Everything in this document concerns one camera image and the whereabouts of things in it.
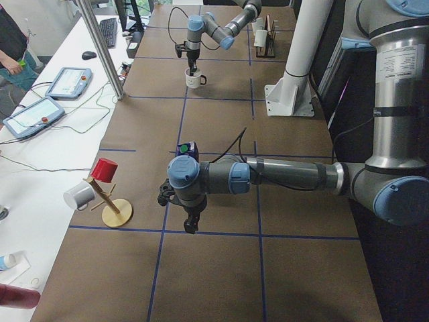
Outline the white smiley mug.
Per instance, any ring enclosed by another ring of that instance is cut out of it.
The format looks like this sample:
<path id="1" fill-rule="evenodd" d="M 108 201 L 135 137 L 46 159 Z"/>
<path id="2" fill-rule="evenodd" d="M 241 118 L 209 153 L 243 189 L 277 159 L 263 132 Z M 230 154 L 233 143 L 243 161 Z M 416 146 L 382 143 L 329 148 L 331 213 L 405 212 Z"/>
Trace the white smiley mug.
<path id="1" fill-rule="evenodd" d="M 185 81 L 186 86 L 190 89 L 197 89 L 200 86 L 203 86 L 207 82 L 207 78 L 202 74 L 202 71 L 197 68 L 193 74 L 190 74 L 190 68 L 185 70 Z"/>

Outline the purple milk carton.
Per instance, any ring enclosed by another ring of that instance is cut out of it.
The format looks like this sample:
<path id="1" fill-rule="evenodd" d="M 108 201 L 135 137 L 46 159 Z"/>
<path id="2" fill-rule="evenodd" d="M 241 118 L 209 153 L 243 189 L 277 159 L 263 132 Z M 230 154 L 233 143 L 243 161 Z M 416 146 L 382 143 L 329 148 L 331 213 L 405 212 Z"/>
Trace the purple milk carton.
<path id="1" fill-rule="evenodd" d="M 186 155 L 194 158 L 197 162 L 199 161 L 198 146 L 195 141 L 178 144 L 176 146 L 175 156 Z"/>

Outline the red cup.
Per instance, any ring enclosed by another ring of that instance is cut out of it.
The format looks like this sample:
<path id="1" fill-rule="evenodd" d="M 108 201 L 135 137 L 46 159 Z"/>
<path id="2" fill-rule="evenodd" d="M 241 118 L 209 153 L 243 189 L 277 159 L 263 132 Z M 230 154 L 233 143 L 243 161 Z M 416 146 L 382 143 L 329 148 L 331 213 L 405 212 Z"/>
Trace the red cup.
<path id="1" fill-rule="evenodd" d="M 117 167 L 118 163 L 106 158 L 99 158 L 90 176 L 95 180 L 111 183 Z"/>

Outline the grey white cup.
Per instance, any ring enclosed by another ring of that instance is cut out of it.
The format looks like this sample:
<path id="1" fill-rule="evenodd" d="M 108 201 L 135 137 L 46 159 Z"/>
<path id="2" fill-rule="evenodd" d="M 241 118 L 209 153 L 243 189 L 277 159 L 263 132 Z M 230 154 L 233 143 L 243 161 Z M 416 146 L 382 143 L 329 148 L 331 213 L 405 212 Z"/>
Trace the grey white cup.
<path id="1" fill-rule="evenodd" d="M 87 181 L 82 181 L 64 192 L 63 198 L 71 209 L 83 210 L 95 199 L 95 190 Z"/>

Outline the long blue tape strip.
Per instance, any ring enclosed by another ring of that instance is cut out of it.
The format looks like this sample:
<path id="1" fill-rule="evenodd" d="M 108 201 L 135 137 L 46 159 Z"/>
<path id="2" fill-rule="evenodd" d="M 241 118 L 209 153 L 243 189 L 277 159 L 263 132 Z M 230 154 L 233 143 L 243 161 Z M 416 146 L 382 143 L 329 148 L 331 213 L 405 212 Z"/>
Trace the long blue tape strip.
<path id="1" fill-rule="evenodd" d="M 188 87 L 186 87 L 185 92 L 184 92 L 181 118 L 180 118 L 178 135 L 177 135 L 175 146 L 177 146 L 180 143 L 180 137 L 181 137 L 181 133 L 182 133 L 182 125 L 183 125 L 184 115 L 185 115 L 185 110 L 186 110 L 187 97 L 188 97 Z M 156 261 L 156 266 L 155 266 L 155 270 L 154 270 L 154 277 L 153 277 L 153 282 L 152 282 L 152 287 L 151 287 L 151 294 L 150 294 L 150 298 L 149 298 L 149 305 L 148 305 L 148 309 L 147 309 L 147 317 L 146 317 L 147 322 L 151 321 L 151 314 L 152 314 L 152 309 L 154 306 L 154 299 L 155 299 L 155 295 L 156 295 L 156 285 L 157 285 L 157 281 L 158 281 L 158 273 L 159 273 L 159 269 L 160 269 L 160 263 L 161 263 L 161 257 L 162 257 L 162 248 L 163 248 L 163 243 L 164 243 L 164 237 L 166 234 L 166 223 L 168 220 L 169 210 L 170 210 L 170 206 L 167 204 L 166 208 L 165 208 L 165 212 L 164 212 L 164 220 L 163 220 L 163 225 L 162 225 L 162 230 L 161 230 L 161 235 L 160 235 L 157 261 Z"/>

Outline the wooden rack with items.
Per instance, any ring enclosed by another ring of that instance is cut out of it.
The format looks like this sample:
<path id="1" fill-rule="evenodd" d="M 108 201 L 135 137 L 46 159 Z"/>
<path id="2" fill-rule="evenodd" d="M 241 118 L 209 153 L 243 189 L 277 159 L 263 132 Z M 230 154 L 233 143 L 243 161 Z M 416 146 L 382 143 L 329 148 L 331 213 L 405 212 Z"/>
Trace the wooden rack with items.
<path id="1" fill-rule="evenodd" d="M 274 43 L 276 37 L 275 23 L 270 14 L 258 17 L 251 22 L 254 36 L 253 46 L 257 58 L 275 58 Z"/>

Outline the black keyboard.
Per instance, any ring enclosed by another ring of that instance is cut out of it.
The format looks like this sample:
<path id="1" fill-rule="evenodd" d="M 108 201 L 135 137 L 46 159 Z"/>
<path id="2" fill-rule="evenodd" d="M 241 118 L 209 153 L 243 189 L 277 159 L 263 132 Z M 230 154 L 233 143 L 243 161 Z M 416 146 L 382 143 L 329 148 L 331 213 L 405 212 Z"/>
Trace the black keyboard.
<path id="1" fill-rule="evenodd" d="M 117 40 L 117 20 L 115 18 L 101 20 L 99 28 L 107 48 L 114 48 Z"/>

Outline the brown paper table mat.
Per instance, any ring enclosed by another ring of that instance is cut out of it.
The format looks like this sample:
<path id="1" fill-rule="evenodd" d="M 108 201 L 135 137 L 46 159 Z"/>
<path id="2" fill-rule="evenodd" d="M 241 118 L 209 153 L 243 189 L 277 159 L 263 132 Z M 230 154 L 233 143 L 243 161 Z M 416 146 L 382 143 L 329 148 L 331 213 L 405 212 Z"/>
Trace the brown paper table mat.
<path id="1" fill-rule="evenodd" d="M 101 142 L 99 156 L 119 167 L 116 197 L 134 207 L 121 228 L 162 229 L 159 186 L 173 158 L 186 85 L 174 42 L 186 15 L 158 5 Z M 282 75 L 294 29 L 288 8 L 278 57 L 256 59 L 243 30 L 232 50 L 202 51 L 208 84 L 188 89 L 180 142 L 195 141 L 212 160 L 243 132 L 250 156 L 327 163 L 331 140 L 314 117 L 270 117 L 264 86 Z M 186 213 L 169 205 L 166 229 L 184 231 Z M 105 227 L 101 212 L 78 211 L 70 225 Z M 348 200 L 326 191 L 253 186 L 243 195 L 210 195 L 199 230 L 358 237 Z M 68 228 L 34 321 L 146 321 L 161 233 Z M 360 241 L 166 233 L 151 321 L 380 321 Z"/>

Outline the crossing blue tape strip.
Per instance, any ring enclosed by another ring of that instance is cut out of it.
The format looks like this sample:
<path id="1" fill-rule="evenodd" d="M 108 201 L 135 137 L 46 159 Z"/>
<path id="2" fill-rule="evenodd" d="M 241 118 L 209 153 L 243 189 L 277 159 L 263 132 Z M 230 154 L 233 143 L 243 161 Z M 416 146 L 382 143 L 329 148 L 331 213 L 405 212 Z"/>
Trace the crossing blue tape strip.
<path id="1" fill-rule="evenodd" d="M 184 231 L 170 229 L 138 229 L 138 228 L 108 228 L 86 225 L 69 225 L 71 229 L 90 229 L 102 231 L 133 231 L 145 233 L 169 233 L 169 234 L 187 234 Z M 231 232 L 212 232 L 200 231 L 197 235 L 217 235 L 217 236 L 235 236 L 235 237 L 263 237 L 263 238 L 280 238 L 280 239 L 311 239 L 311 240 L 341 240 L 341 241 L 360 241 L 358 237 L 338 237 L 338 236 L 321 236 L 321 235 L 282 235 L 282 234 L 258 234 L 258 233 L 231 233 Z"/>

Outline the far teach pendant tablet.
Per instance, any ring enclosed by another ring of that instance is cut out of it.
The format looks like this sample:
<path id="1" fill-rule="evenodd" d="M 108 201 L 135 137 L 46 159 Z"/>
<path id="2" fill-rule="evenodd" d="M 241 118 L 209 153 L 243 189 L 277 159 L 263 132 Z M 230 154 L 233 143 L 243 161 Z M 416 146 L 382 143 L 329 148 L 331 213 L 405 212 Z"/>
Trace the far teach pendant tablet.
<path id="1" fill-rule="evenodd" d="M 93 72 L 89 68 L 63 67 L 46 91 L 54 100 L 76 100 L 88 87 Z"/>

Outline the teach pendant tablet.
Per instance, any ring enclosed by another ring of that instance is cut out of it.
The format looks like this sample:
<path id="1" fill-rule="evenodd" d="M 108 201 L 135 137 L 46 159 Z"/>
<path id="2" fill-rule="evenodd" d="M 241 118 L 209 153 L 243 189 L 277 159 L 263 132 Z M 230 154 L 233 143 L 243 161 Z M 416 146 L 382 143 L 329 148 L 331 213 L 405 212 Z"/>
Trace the teach pendant tablet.
<path id="1" fill-rule="evenodd" d="M 46 91 L 54 100 L 76 100 L 88 87 L 93 72 L 89 68 L 63 67 Z"/>
<path id="2" fill-rule="evenodd" d="M 33 136 L 65 115 L 65 110 L 51 97 L 44 97 L 3 120 L 15 138 Z"/>

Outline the person in dark clothes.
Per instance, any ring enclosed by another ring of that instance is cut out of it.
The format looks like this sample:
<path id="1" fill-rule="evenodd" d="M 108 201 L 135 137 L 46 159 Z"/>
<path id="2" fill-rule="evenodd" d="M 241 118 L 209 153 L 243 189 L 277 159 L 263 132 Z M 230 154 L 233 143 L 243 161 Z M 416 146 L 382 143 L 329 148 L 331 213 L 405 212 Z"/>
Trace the person in dark clothes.
<path id="1" fill-rule="evenodd" d="M 1 5 L 1 76 L 24 91 L 29 91 L 38 78 L 27 41 L 28 37 Z"/>

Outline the dark red bottle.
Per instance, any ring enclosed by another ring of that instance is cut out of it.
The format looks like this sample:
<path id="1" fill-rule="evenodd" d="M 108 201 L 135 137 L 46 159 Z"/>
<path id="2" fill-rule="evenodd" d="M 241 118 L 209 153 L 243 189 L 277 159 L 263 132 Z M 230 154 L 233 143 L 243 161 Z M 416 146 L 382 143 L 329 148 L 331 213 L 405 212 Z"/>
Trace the dark red bottle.
<path id="1" fill-rule="evenodd" d="M 39 303 L 41 294 L 17 286 L 1 284 L 1 306 L 16 309 L 32 309 Z"/>

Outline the aluminium frame post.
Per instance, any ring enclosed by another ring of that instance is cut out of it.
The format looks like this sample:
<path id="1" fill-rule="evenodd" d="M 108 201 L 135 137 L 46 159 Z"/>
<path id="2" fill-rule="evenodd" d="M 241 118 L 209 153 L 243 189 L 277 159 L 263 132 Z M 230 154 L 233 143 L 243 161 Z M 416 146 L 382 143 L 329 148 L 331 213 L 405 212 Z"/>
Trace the aluminium frame post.
<path id="1" fill-rule="evenodd" d="M 123 86 L 117 75 L 117 70 L 113 64 L 111 55 L 109 54 L 105 39 L 100 31 L 99 23 L 93 13 L 90 1 L 76 0 L 76 2 L 90 33 L 91 39 L 93 40 L 93 44 L 95 45 L 108 81 L 115 92 L 117 100 L 121 101 L 124 96 Z"/>

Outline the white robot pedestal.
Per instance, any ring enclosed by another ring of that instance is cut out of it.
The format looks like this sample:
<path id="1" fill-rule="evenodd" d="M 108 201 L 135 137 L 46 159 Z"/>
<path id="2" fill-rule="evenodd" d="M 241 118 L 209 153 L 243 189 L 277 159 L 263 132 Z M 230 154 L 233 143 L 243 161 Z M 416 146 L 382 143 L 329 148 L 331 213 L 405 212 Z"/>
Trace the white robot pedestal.
<path id="1" fill-rule="evenodd" d="M 309 74 L 332 4 L 302 1 L 284 75 L 275 85 L 265 85 L 269 116 L 314 116 Z"/>

